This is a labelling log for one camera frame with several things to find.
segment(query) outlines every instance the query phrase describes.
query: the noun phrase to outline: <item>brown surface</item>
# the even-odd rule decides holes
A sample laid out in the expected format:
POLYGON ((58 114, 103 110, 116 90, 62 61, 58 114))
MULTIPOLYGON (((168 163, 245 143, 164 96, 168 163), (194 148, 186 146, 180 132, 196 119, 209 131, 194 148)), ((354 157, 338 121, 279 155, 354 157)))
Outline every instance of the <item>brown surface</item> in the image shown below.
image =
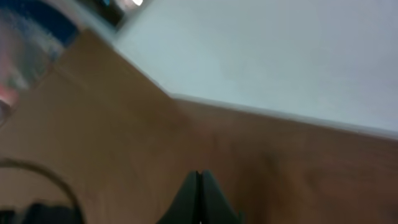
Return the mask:
MULTIPOLYGON (((91 32, 0 129, 0 155, 72 184, 88 223, 155 223, 211 169, 248 223, 396 223, 398 143, 170 99, 91 32)), ((0 171, 0 204, 63 200, 0 171)))

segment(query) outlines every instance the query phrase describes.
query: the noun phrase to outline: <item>green object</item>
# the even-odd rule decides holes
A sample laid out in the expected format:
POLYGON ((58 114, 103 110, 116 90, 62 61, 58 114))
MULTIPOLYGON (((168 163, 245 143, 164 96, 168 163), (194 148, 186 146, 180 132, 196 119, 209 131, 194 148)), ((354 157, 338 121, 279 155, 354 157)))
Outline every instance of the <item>green object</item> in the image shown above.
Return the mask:
POLYGON ((243 224, 210 171, 190 172, 158 224, 243 224))

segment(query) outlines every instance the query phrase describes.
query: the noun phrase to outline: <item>white wall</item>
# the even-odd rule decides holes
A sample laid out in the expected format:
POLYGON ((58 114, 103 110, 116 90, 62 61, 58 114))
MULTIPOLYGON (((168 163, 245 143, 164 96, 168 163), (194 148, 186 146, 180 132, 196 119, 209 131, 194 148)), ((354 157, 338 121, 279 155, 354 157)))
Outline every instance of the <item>white wall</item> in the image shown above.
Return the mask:
POLYGON ((395 0, 154 0, 114 46, 174 94, 398 133, 395 0))

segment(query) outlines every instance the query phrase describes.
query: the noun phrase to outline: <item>wire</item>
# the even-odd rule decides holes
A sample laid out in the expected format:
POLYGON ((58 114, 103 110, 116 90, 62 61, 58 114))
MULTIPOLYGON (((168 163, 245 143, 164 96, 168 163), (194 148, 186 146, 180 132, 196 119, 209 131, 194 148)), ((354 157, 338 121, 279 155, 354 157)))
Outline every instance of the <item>wire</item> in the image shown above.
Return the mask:
POLYGON ((79 219, 80 224, 85 224, 85 219, 83 217, 83 212, 77 196, 73 192, 72 188, 65 181, 63 181, 62 178, 60 178, 56 173, 54 173, 53 171, 42 165, 34 164, 29 161, 18 161, 14 159, 0 159, 0 169, 2 168, 28 170, 46 177, 48 180, 50 180, 53 184, 55 184, 65 193, 65 195, 72 203, 75 215, 77 216, 77 219, 79 219))

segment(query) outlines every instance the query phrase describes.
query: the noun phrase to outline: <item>dark blue fabric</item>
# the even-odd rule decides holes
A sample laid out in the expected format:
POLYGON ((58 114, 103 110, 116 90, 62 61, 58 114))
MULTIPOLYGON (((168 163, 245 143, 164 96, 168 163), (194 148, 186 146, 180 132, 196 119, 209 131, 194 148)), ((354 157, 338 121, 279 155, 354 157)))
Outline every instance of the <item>dark blue fabric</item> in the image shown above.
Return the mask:
POLYGON ((62 13, 38 0, 0 0, 0 8, 32 19, 49 31, 64 46, 68 46, 78 35, 77 27, 62 13))

